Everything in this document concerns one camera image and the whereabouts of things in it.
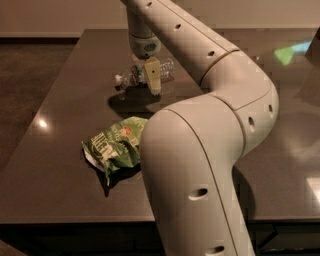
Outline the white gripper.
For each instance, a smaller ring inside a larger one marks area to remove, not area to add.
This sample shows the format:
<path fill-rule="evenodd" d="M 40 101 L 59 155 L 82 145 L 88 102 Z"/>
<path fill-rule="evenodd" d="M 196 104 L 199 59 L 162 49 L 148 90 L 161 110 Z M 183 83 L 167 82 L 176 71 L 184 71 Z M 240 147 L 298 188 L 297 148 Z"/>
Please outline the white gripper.
<path fill-rule="evenodd" d="M 154 56 L 160 52 L 160 40 L 156 36 L 138 38 L 129 35 L 129 45 L 132 53 L 138 59 L 147 59 L 144 63 L 147 84 L 150 92 L 153 95 L 158 95 L 161 91 L 160 61 Z"/>

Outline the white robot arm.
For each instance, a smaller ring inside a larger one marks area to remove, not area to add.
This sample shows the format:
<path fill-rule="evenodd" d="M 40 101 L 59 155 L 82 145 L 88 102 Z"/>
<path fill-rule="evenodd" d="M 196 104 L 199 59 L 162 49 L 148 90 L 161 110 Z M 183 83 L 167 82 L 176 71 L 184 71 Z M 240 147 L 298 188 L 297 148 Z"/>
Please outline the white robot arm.
<path fill-rule="evenodd" d="M 171 0 L 121 0 L 130 39 L 158 38 L 203 94 L 169 105 L 141 138 L 143 181 L 166 256 L 255 256 L 232 168 L 272 130 L 270 78 Z"/>

